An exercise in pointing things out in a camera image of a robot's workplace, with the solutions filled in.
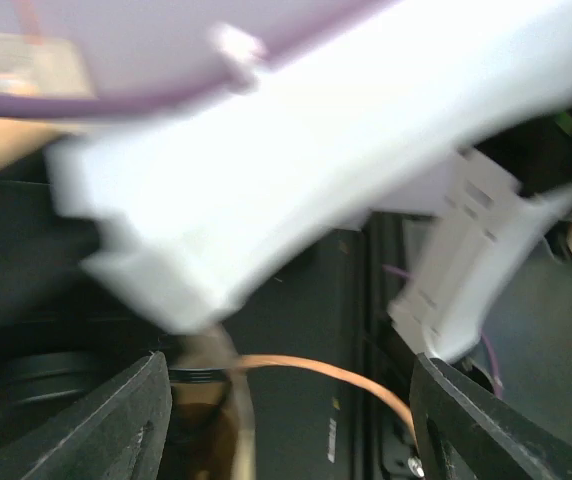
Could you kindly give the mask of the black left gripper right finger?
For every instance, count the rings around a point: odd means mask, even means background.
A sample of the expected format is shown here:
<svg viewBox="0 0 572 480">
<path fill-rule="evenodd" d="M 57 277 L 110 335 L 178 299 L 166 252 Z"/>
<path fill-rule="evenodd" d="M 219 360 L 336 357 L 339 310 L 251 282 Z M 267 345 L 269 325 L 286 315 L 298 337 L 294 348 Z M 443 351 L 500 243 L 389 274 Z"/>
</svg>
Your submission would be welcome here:
<svg viewBox="0 0 572 480">
<path fill-rule="evenodd" d="M 439 359 L 416 358 L 410 406 L 427 479 L 572 479 L 572 446 Z"/>
</svg>

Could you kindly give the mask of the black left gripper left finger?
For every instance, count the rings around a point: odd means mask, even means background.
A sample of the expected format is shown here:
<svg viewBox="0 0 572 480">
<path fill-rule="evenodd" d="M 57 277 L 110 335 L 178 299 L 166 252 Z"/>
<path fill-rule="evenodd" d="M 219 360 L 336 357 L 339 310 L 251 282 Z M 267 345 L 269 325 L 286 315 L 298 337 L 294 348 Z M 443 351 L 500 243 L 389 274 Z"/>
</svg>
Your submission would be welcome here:
<svg viewBox="0 0 572 480">
<path fill-rule="evenodd" d="M 155 479 L 171 410 L 156 352 L 0 449 L 0 479 Z"/>
</svg>

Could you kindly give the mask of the cream paper bag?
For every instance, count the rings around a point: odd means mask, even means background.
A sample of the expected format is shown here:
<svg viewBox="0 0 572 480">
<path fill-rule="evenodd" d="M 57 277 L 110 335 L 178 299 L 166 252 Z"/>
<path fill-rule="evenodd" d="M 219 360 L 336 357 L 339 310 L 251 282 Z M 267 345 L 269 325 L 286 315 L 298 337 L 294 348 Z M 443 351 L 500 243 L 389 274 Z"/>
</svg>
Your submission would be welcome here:
<svg viewBox="0 0 572 480">
<path fill-rule="evenodd" d="M 358 373 L 309 358 L 240 355 L 221 327 L 181 339 L 185 353 L 168 367 L 174 418 L 167 440 L 186 466 L 174 479 L 255 479 L 256 425 L 247 372 L 262 367 L 312 371 L 360 388 L 382 401 L 416 440 L 409 406 L 381 384 Z"/>
</svg>

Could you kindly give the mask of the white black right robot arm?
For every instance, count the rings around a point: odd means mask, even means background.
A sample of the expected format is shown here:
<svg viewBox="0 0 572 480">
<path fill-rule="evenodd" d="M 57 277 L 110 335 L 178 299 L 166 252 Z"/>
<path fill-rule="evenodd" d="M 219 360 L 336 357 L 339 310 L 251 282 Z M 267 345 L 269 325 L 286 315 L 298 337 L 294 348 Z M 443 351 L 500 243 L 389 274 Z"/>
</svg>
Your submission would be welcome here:
<svg viewBox="0 0 572 480">
<path fill-rule="evenodd" d="M 48 151 L 56 211 L 98 224 L 83 269 L 173 334 L 445 151 L 572 101 L 572 1 L 400 1 L 245 94 Z"/>
</svg>

